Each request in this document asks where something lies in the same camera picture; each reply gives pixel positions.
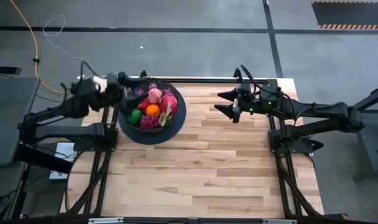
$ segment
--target concrete floor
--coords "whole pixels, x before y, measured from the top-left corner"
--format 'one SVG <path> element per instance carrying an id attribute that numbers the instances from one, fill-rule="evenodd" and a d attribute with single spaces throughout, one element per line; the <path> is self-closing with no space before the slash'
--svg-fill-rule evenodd
<path id="1" fill-rule="evenodd" d="M 68 26 L 141 28 L 265 29 L 262 0 L 16 0 L 33 26 L 43 26 L 64 14 Z M 275 29 L 319 29 L 309 0 L 269 0 Z M 9 4 L 0 1 L 0 25 L 24 26 Z M 54 21 L 60 26 L 63 21 Z M 41 32 L 39 75 L 58 88 L 75 81 L 80 62 L 53 48 Z M 230 77 L 240 64 L 256 77 L 276 77 L 268 34 L 173 32 L 64 32 L 52 40 L 77 57 L 84 57 L 100 74 L 125 71 L 155 76 Z M 294 78 L 303 102 L 351 105 L 378 88 L 378 35 L 276 35 L 283 76 Z M 33 77 L 34 45 L 29 32 L 0 31 L 0 65 L 22 67 L 22 77 Z M 57 99 L 42 91 L 39 94 Z M 37 98 L 34 111 L 56 103 Z M 64 120 L 79 125 L 80 120 Z M 356 184 L 352 175 L 369 164 L 354 134 L 314 136 L 325 143 L 315 152 L 316 176 L 326 213 L 346 213 L 352 219 L 378 222 L 378 180 Z M 44 184 L 51 189 L 45 180 Z M 58 193 L 30 196 L 29 215 L 56 213 Z"/>

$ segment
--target wooden table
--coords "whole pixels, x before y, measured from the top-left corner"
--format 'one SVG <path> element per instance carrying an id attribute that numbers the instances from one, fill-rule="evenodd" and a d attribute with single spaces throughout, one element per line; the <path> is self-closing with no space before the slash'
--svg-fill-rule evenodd
<path id="1" fill-rule="evenodd" d="M 243 113 L 233 124 L 213 108 L 217 103 L 228 105 L 217 93 L 237 84 L 173 84 L 185 99 L 185 124 L 171 140 L 154 146 L 134 143 L 119 130 L 102 216 L 284 217 L 266 115 Z M 297 99 L 293 79 L 278 79 L 278 84 Z M 101 117 L 102 113 L 92 111 L 83 125 L 100 122 Z M 88 185 L 93 156 L 85 152 L 73 166 L 70 206 Z M 311 160 L 294 154 L 293 164 L 299 189 L 323 213 Z M 294 211 L 290 190 L 288 195 Z"/>

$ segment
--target purple grapes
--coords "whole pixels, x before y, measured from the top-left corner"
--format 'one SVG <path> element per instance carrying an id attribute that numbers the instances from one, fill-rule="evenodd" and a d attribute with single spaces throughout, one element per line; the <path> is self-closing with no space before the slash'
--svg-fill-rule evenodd
<path id="1" fill-rule="evenodd" d="M 153 115 L 142 115 L 139 124 L 141 125 L 141 129 L 154 129 L 160 125 L 159 118 Z"/>

